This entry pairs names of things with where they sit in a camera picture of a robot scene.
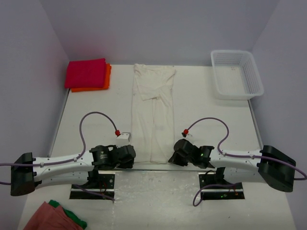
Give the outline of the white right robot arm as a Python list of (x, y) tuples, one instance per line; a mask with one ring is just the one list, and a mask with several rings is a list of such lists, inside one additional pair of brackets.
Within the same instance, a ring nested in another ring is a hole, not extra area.
[(186, 166), (189, 163), (201, 169), (216, 169), (214, 183), (219, 188), (243, 182), (266, 183), (271, 188), (292, 192), (296, 166), (278, 149), (265, 145), (254, 151), (220, 153), (213, 146), (197, 147), (186, 139), (177, 141), (169, 163)]

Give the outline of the white t shirt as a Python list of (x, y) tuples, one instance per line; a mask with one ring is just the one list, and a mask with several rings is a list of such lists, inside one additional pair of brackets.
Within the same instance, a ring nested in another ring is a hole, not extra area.
[(134, 65), (131, 143), (136, 162), (165, 164), (175, 141), (173, 66)]

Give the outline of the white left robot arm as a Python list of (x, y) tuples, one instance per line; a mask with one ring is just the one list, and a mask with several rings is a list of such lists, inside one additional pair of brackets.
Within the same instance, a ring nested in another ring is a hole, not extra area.
[(98, 171), (131, 169), (136, 152), (132, 145), (96, 146), (84, 154), (67, 157), (35, 158), (22, 154), (11, 166), (11, 196), (23, 196), (38, 188), (58, 184), (99, 185)]

